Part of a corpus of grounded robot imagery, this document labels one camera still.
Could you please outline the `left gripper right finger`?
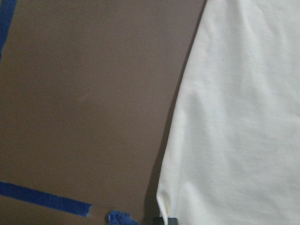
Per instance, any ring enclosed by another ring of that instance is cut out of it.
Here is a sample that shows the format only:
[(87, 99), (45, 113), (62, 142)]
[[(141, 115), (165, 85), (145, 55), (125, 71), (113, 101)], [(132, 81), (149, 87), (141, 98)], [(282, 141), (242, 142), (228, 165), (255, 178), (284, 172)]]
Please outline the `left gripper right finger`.
[(178, 225), (178, 219), (174, 217), (169, 217), (168, 218), (168, 225)]

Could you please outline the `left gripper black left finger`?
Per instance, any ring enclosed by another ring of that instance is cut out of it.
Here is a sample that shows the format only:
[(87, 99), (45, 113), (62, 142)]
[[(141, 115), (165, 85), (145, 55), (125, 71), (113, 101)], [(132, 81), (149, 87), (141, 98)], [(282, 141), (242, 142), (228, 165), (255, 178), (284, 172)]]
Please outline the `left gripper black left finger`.
[(153, 225), (165, 225), (162, 217), (153, 218)]

